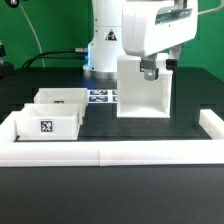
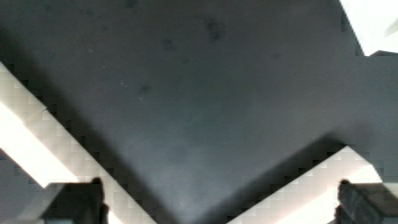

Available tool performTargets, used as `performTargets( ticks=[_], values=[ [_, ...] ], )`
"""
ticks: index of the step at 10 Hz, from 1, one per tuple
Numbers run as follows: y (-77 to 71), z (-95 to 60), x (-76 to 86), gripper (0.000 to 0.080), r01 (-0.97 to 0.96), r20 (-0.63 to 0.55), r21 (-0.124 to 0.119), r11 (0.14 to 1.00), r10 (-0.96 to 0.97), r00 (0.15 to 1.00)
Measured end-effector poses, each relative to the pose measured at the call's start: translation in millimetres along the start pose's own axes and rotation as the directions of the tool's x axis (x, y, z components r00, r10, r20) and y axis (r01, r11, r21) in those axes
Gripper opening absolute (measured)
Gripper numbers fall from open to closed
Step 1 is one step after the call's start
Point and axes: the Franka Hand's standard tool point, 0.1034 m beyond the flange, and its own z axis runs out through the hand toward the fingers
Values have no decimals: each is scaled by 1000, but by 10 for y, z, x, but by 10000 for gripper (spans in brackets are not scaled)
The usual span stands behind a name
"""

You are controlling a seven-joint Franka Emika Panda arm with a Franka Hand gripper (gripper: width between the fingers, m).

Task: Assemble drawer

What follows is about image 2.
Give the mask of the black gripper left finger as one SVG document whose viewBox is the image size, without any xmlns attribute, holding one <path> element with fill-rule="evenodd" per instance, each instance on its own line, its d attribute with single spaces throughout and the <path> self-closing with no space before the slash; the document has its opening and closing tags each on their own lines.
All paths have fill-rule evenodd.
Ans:
<svg viewBox="0 0 398 224">
<path fill-rule="evenodd" d="M 109 224 L 109 205 L 100 178 L 84 183 L 57 183 L 59 190 L 39 218 L 45 224 Z"/>
</svg>

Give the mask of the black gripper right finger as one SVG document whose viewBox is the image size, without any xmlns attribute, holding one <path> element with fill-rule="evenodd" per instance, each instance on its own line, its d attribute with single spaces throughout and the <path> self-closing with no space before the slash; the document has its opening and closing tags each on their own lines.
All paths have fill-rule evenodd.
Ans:
<svg viewBox="0 0 398 224">
<path fill-rule="evenodd" d="M 336 224 L 398 224 L 398 183 L 352 183 L 338 187 Z"/>
</svg>

